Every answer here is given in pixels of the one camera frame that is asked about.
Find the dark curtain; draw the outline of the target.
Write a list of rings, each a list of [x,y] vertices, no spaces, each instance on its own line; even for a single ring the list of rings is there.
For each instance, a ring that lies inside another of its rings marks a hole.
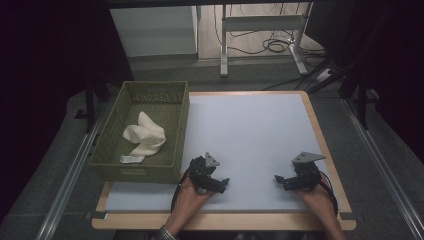
[[[338,67],[357,64],[339,94],[376,91],[377,111],[424,163],[424,0],[317,1],[306,34]]]
[[[73,95],[132,79],[107,0],[0,0],[0,223]]]

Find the person's right hand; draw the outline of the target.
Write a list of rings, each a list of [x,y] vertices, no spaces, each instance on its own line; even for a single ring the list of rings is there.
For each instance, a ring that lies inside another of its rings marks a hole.
[[[336,217],[333,202],[328,193],[329,188],[327,179],[322,177],[321,182],[313,190],[298,190],[296,194],[319,220],[329,220]]]

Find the white metal desk frame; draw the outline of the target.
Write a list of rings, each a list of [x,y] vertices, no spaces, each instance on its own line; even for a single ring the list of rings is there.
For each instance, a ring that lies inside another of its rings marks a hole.
[[[232,31],[274,31],[293,30],[296,35],[289,41],[289,50],[297,66],[300,75],[306,75],[307,69],[302,61],[299,50],[302,37],[308,22],[312,2],[308,2],[302,14],[281,15],[281,16],[248,16],[248,17],[227,17],[226,6],[222,6],[221,23],[221,55],[220,55],[220,75],[228,76],[228,54],[227,54],[227,33]]]

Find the green plastic basket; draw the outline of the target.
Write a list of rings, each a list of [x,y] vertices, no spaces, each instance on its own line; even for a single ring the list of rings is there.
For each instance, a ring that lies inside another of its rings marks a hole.
[[[105,181],[174,184],[181,171],[189,112],[186,82],[127,81],[121,87],[89,166]],[[160,150],[140,163],[121,162],[136,145],[123,137],[141,112],[164,129]]]

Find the white cabinet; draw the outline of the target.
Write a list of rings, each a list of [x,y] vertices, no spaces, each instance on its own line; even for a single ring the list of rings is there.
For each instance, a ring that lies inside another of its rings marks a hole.
[[[195,6],[110,10],[127,57],[198,52]]]

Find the cream printed cloth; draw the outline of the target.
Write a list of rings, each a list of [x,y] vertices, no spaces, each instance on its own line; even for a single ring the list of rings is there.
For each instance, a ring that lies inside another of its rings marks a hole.
[[[165,130],[143,111],[138,115],[137,124],[127,126],[122,137],[136,144],[129,154],[121,156],[122,164],[142,163],[147,156],[156,154],[166,141]]]

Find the dark tripod stand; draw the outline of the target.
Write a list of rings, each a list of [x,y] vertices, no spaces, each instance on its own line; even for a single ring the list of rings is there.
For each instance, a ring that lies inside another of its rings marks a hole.
[[[366,105],[368,103],[368,97],[367,80],[363,71],[363,65],[365,58],[377,35],[378,31],[371,30],[368,36],[365,38],[364,45],[360,48],[359,52],[353,58],[351,63],[332,76],[328,77],[326,80],[323,80],[321,83],[318,83],[306,90],[308,94],[312,94],[332,84],[336,80],[341,79],[342,77],[346,77],[346,80],[338,90],[338,94],[341,98],[349,98],[352,96],[354,90],[358,89],[358,98],[356,100],[357,120],[365,130],[368,129],[366,122]]]

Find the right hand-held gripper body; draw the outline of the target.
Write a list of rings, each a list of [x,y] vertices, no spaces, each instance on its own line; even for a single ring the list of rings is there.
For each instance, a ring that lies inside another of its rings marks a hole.
[[[320,154],[301,152],[292,160],[296,173],[294,190],[312,190],[321,181],[321,174],[315,162],[323,159],[324,156]]]

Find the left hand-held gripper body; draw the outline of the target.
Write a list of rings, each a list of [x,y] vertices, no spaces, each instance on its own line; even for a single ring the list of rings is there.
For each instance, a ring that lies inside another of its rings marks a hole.
[[[199,156],[190,162],[189,178],[197,187],[198,192],[206,193],[208,192],[208,185],[219,184],[219,180],[211,177],[219,165],[220,163],[209,152],[206,152],[205,156]]]

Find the person's left hand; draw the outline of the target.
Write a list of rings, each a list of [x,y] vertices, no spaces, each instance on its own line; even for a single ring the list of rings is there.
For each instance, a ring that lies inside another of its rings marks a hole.
[[[172,213],[169,218],[189,220],[205,204],[205,202],[214,195],[214,192],[208,191],[204,194],[198,194],[195,185],[189,178],[185,179],[181,185]]]

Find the white power strip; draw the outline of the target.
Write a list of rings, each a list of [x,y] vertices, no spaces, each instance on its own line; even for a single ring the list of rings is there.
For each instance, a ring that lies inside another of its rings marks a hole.
[[[333,74],[333,70],[330,68],[327,68],[316,77],[316,81],[322,82],[326,80],[327,78],[329,78],[332,74]]]

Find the metal floor rail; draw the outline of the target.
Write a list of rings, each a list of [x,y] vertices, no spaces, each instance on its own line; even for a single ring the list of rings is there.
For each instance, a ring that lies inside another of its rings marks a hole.
[[[96,120],[94,122],[94,126],[88,133],[85,134],[82,143],[71,162],[70,168],[67,170],[49,211],[47,212],[46,217],[44,218],[44,221],[35,237],[35,240],[53,239],[66,205],[68,204],[79,175],[88,158],[92,144],[98,135],[100,127],[105,122],[107,110],[107,103],[100,103],[98,105],[98,110],[95,113]]]
[[[348,115],[355,127],[360,139],[363,141],[365,148],[369,152],[377,171],[379,172],[383,182],[385,183],[391,197],[398,207],[402,217],[404,218],[409,230],[415,240],[424,240],[424,221],[419,216],[418,211],[413,205],[410,198],[401,188],[398,180],[386,162],[378,145],[375,143],[370,132],[366,130],[357,118],[357,110],[350,100],[342,99],[341,102],[348,111]]]

